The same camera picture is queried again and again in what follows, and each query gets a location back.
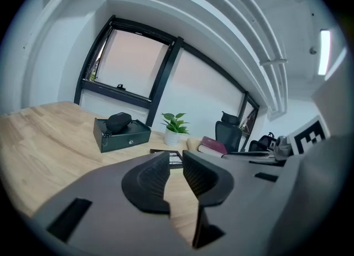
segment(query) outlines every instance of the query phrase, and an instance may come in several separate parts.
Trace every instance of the window latch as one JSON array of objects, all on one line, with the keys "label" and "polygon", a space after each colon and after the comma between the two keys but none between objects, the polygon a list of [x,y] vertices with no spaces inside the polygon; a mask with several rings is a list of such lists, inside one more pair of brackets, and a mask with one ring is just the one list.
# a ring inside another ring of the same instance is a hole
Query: window latch
[{"label": "window latch", "polygon": [[118,84],[117,89],[125,91],[126,89],[123,87],[123,84]]}]

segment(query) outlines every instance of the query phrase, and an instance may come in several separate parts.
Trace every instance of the potted plant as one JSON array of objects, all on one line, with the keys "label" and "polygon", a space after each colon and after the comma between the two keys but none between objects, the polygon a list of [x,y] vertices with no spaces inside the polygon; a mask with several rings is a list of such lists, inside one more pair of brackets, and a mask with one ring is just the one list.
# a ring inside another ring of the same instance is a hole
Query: potted plant
[{"label": "potted plant", "polygon": [[189,122],[178,120],[179,118],[184,116],[185,113],[179,113],[176,114],[176,116],[174,116],[172,113],[162,113],[162,115],[165,118],[163,120],[165,123],[161,122],[161,124],[166,126],[165,144],[168,146],[177,145],[181,134],[189,134],[187,127],[183,126],[183,124]]}]

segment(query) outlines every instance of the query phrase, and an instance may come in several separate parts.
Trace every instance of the desk surface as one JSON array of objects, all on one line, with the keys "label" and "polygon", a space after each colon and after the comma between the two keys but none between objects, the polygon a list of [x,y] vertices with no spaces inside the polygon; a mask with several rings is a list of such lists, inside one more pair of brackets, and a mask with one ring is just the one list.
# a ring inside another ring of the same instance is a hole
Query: desk surface
[{"label": "desk surface", "polygon": [[[41,204],[85,173],[101,166],[149,154],[150,149],[187,149],[186,138],[175,147],[152,132],[148,143],[100,153],[93,137],[95,114],[70,102],[31,107],[0,120],[0,161],[6,190],[15,207],[31,216]],[[164,199],[171,221],[191,243],[198,200],[181,169],[171,170]]]}]

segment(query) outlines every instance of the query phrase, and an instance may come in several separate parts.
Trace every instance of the dark green box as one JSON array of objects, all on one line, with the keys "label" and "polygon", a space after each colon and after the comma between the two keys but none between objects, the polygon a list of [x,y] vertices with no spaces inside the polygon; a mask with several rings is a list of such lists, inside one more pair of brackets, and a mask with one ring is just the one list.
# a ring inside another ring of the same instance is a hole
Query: dark green box
[{"label": "dark green box", "polygon": [[139,120],[130,122],[119,134],[105,134],[106,119],[95,118],[93,135],[101,153],[120,150],[149,142],[151,129]]}]

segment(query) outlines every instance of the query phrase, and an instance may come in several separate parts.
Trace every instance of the red book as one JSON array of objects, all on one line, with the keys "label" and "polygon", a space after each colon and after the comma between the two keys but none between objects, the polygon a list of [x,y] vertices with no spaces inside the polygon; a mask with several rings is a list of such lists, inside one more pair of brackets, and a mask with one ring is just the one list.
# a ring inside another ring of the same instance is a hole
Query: red book
[{"label": "red book", "polygon": [[222,155],[227,154],[224,144],[207,136],[204,136],[201,140],[198,151],[218,157],[222,157]]}]

